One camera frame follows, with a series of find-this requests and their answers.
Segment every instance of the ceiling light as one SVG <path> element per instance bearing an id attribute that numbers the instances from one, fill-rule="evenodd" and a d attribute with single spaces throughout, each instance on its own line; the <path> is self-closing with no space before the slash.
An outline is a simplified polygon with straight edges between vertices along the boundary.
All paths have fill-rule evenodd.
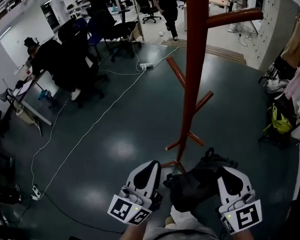
<path id="1" fill-rule="evenodd" d="M 48 2 L 44 3 L 43 5 L 45 6 L 46 4 L 49 4 L 51 2 L 51 0 L 49 0 Z"/>
<path id="2" fill-rule="evenodd" d="M 10 26 L 10 27 L 8 27 L 8 28 L 7 28 L 7 30 L 3 32 L 3 34 L 2 34 L 2 35 L 0 35 L 0 39 L 1 39 L 1 38 L 2 38 L 4 35 L 5 35 L 5 33 L 7 33 L 7 32 L 8 32 L 8 30 L 9 30 L 9 29 L 11 29 L 11 26 Z"/>

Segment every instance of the white cable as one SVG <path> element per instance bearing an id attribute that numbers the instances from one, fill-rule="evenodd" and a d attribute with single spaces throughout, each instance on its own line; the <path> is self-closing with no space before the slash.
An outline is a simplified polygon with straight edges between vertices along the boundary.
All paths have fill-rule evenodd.
<path id="1" fill-rule="evenodd" d="M 133 73 L 133 74 L 119 74 L 119 73 L 116 73 L 116 72 L 113 72 L 113 71 L 110 71 L 110 70 L 105 70 L 105 69 L 103 69 L 103 70 L 99 70 L 99 72 L 100 71 L 108 71 L 108 72 L 111 72 L 111 73 L 114 73 L 114 74 L 116 74 L 116 75 L 120 75 L 120 76 L 133 76 L 133 75 L 141 75 L 142 73 Z"/>
<path id="2" fill-rule="evenodd" d="M 106 58 L 108 58 L 109 55 L 110 55 L 110 52 L 108 53 L 107 56 L 105 56 L 105 57 L 99 62 L 98 66 L 101 64 L 101 62 L 103 62 Z"/>
<path id="3" fill-rule="evenodd" d="M 178 50 L 180 47 L 177 47 L 176 49 L 174 49 L 172 52 L 170 52 L 166 57 L 164 57 L 164 58 L 162 58 L 162 59 L 160 59 L 158 62 L 156 62 L 156 63 L 153 63 L 153 67 L 155 68 L 155 67 L 157 67 L 159 64 L 160 64 L 160 62 L 162 62 L 164 59 L 166 59 L 166 58 L 168 58 L 171 54 L 173 54 L 176 50 Z"/>
<path id="4" fill-rule="evenodd" d="M 116 99 L 111 106 L 102 114 L 102 116 L 91 126 L 91 128 L 82 136 L 82 138 L 79 140 L 79 142 L 74 146 L 74 148 L 71 150 L 71 152 L 66 156 L 65 160 L 63 161 L 63 163 L 60 165 L 60 167 L 58 168 L 58 170 L 56 171 L 56 173 L 53 175 L 52 179 L 50 180 L 48 186 L 45 188 L 41 198 L 39 198 L 38 200 L 42 199 L 45 195 L 45 193 L 47 192 L 47 189 L 49 188 L 50 184 L 52 183 L 52 181 L 54 180 L 54 178 L 56 177 L 56 175 L 58 174 L 58 172 L 60 171 L 61 167 L 65 164 L 65 162 L 67 161 L 67 159 L 69 158 L 69 156 L 72 154 L 72 152 L 76 149 L 76 147 L 80 144 L 80 142 L 84 139 L 84 137 L 92 130 L 92 128 L 102 119 L 102 117 L 112 108 L 112 106 L 118 101 L 120 100 L 120 98 L 132 87 L 135 85 L 135 83 L 140 79 L 140 77 L 142 77 L 142 75 L 145 73 L 145 70 L 139 75 L 139 77 L 134 81 L 134 83 L 132 85 L 130 85 L 130 87 L 128 89 L 126 89 L 118 99 Z"/>
<path id="5" fill-rule="evenodd" d="M 158 64 L 158 65 L 159 65 L 159 63 L 160 63 L 161 61 L 163 61 L 165 58 L 167 58 L 167 57 L 170 56 L 172 53 L 174 53 L 178 48 L 179 48 L 179 47 L 177 47 L 174 51 L 170 52 L 166 57 L 160 59 L 158 62 L 154 63 L 153 65 L 155 65 L 155 64 Z M 133 48 L 133 51 L 134 51 L 134 54 L 136 55 L 136 57 L 138 58 L 138 61 L 137 61 L 136 65 L 135 65 L 135 68 L 138 70 L 137 66 L 138 66 L 138 63 L 139 63 L 140 60 L 139 60 L 138 55 L 136 54 L 135 48 Z M 100 63 L 101 63 L 103 60 L 105 60 L 109 55 L 110 55 L 110 53 L 109 53 L 105 58 L 103 58 L 103 59 L 100 61 Z M 124 95 L 124 94 L 132 87 L 132 86 L 134 86 L 134 85 L 136 84 L 136 82 L 140 79 L 140 77 L 142 77 L 142 75 L 146 72 L 146 70 L 143 70 L 142 73 L 135 73 L 135 74 L 119 74 L 119 73 L 112 72 L 112 71 L 110 71 L 110 70 L 100 70 L 100 71 L 109 71 L 109 72 L 114 73 L 114 74 L 117 74 L 117 75 L 139 75 L 139 77 L 134 81 L 134 83 L 133 83 L 132 85 L 130 85 L 130 87 L 129 87 L 128 89 L 126 89 L 126 90 L 120 95 L 120 97 L 119 97 L 118 99 L 116 99 L 116 100 L 111 104 L 111 106 L 110 106 L 110 107 L 109 107 L 109 108 L 101 115 L 101 117 L 100 117 L 100 118 L 99 118 L 99 119 L 91 126 L 91 128 L 90 128 L 90 129 L 89 129 L 89 130 L 81 137 L 81 139 L 79 140 L 79 142 L 74 146 L 74 148 L 71 150 L 71 152 L 66 156 L 65 160 L 63 161 L 63 163 L 60 165 L 60 167 L 58 168 L 58 170 L 56 171 L 56 173 L 53 175 L 53 177 L 52 177 L 52 179 L 50 180 L 49 184 L 48 184 L 47 187 L 45 188 L 45 190 L 44 190 L 42 196 L 41 196 L 38 200 L 41 200 L 41 199 L 44 197 L 45 193 L 47 192 L 49 186 L 51 185 L 51 183 L 53 182 L 53 180 L 55 179 L 55 177 L 57 176 L 57 174 L 59 173 L 60 169 L 61 169 L 62 166 L 66 163 L 67 159 L 68 159 L 69 156 L 72 154 L 72 152 L 73 152 L 73 151 L 77 148 L 77 146 L 81 143 L 81 141 L 84 139 L 84 137 L 85 137 L 86 135 L 89 134 L 89 132 L 93 129 L 93 127 L 94 127 L 94 126 L 95 126 L 95 125 L 103 118 L 103 116 L 104 116 L 104 115 L 112 108 L 112 106 L 113 106 L 118 100 L 120 100 L 121 97 L 122 97 L 122 96 L 123 96 L 123 95 Z M 40 148 L 39 151 L 38 151 L 37 153 L 35 153 L 34 156 L 33 156 L 33 158 L 32 158 L 32 164 L 31 164 L 31 172 L 32 172 L 32 176 L 33 176 L 33 179 L 32 179 L 32 186 L 34 185 L 34 180 L 35 180 L 35 175 L 34 175 L 34 173 L 33 173 L 33 163 L 34 163 L 34 158 L 35 158 L 35 156 L 36 156 L 41 150 L 43 150 L 43 149 L 49 144 L 49 142 L 51 141 L 51 138 L 52 138 L 52 132 L 53 132 L 53 130 L 54 130 L 54 128 L 55 128 L 55 125 L 56 125 L 57 119 L 58 119 L 58 117 L 59 117 L 59 114 L 60 114 L 60 112 L 62 111 L 62 109 L 64 108 L 64 106 L 67 104 L 68 100 L 65 102 L 65 104 L 63 105 L 63 107 L 61 108 L 61 110 L 59 111 L 59 113 L 58 113 L 57 116 L 56 116 L 56 119 L 55 119 L 55 121 L 54 121 L 53 128 L 52 128 L 52 130 L 51 130 L 51 134 L 50 134 L 50 139 L 49 139 L 49 141 L 48 141 L 42 148 Z"/>
<path id="6" fill-rule="evenodd" d="M 64 109 L 65 105 L 66 105 L 67 102 L 70 100 L 70 98 L 71 98 L 71 96 L 66 100 L 66 102 L 64 103 L 64 105 L 62 106 L 62 108 L 60 109 L 60 111 L 58 112 L 58 114 L 56 115 L 56 118 L 55 118 L 54 123 L 53 123 L 52 130 L 51 130 L 51 132 L 50 132 L 50 139 L 49 139 L 49 141 L 48 141 L 42 148 L 40 148 L 40 149 L 37 151 L 37 153 L 34 154 L 34 156 L 33 156 L 33 158 L 32 158 L 32 163 L 31 163 L 32 186 L 34 185 L 34 182 L 35 182 L 35 175 L 34 175 L 34 171 L 33 171 L 33 169 L 32 169 L 32 167 L 33 167 L 33 165 L 34 165 L 35 157 L 36 157 L 36 155 L 37 155 L 41 150 L 43 150 L 43 149 L 44 149 L 46 146 L 48 146 L 48 144 L 50 143 L 51 138 L 52 138 L 52 133 L 53 133 L 53 131 L 54 131 L 54 129 L 55 129 L 56 122 L 57 122 L 57 120 L 58 120 L 59 114 L 60 114 L 61 111 Z"/>
<path id="7" fill-rule="evenodd" d="M 133 34 L 132 34 L 131 29 L 128 28 L 128 30 L 130 31 L 131 36 L 133 37 Z M 131 46 L 132 46 L 133 52 L 134 52 L 135 56 L 138 58 L 138 61 L 137 61 L 136 64 L 135 64 L 135 69 L 136 69 L 137 71 L 139 71 L 139 72 L 142 72 L 142 70 L 139 70 L 139 69 L 138 69 L 138 63 L 139 63 L 140 59 L 139 59 L 139 57 L 138 57 L 138 55 L 137 55 L 137 53 L 136 53 L 136 51 L 135 51 L 134 42 L 132 42 L 132 41 L 130 41 L 130 43 L 132 44 Z"/>

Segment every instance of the yellow bag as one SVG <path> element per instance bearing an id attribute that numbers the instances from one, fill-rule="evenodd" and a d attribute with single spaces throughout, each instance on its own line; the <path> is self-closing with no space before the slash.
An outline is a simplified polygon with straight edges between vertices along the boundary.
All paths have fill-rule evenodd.
<path id="1" fill-rule="evenodd" d="M 273 103 L 269 110 L 272 108 L 272 123 L 267 126 L 263 131 L 265 132 L 269 127 L 273 126 L 279 134 L 285 134 L 292 129 L 292 125 L 289 122 L 289 119 L 286 118 L 282 113 L 281 120 L 277 120 L 278 108 Z"/>

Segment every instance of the table leg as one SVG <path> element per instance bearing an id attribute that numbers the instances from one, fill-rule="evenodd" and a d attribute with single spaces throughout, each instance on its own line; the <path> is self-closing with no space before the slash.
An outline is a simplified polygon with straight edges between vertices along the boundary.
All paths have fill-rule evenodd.
<path id="1" fill-rule="evenodd" d="M 51 126 L 52 122 L 50 122 L 48 119 L 46 119 L 42 114 L 40 114 L 38 111 L 36 111 L 32 106 L 30 106 L 26 101 L 22 100 L 21 103 L 30 110 L 34 115 L 36 115 L 38 118 L 40 118 L 42 121 L 44 121 L 47 125 Z"/>
<path id="2" fill-rule="evenodd" d="M 184 10 L 184 31 L 187 31 L 187 7 L 183 8 Z"/>

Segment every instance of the bag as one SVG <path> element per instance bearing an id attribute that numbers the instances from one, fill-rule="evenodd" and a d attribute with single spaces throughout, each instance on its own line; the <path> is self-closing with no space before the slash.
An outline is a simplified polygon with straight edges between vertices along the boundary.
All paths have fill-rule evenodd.
<path id="1" fill-rule="evenodd" d="M 185 174 L 167 176 L 163 184 L 170 189 L 170 199 L 181 213 L 194 210 L 198 204 L 219 193 L 218 178 L 223 167 L 237 168 L 238 163 L 215 154 L 213 147 L 200 162 Z"/>
<path id="2" fill-rule="evenodd" d="M 269 124 L 263 131 L 265 132 L 271 126 L 279 133 L 279 134 L 286 134 L 289 132 L 293 127 L 289 122 L 289 119 L 285 117 L 281 112 L 278 112 L 278 108 L 273 103 L 271 107 L 271 121 L 272 123 Z"/>

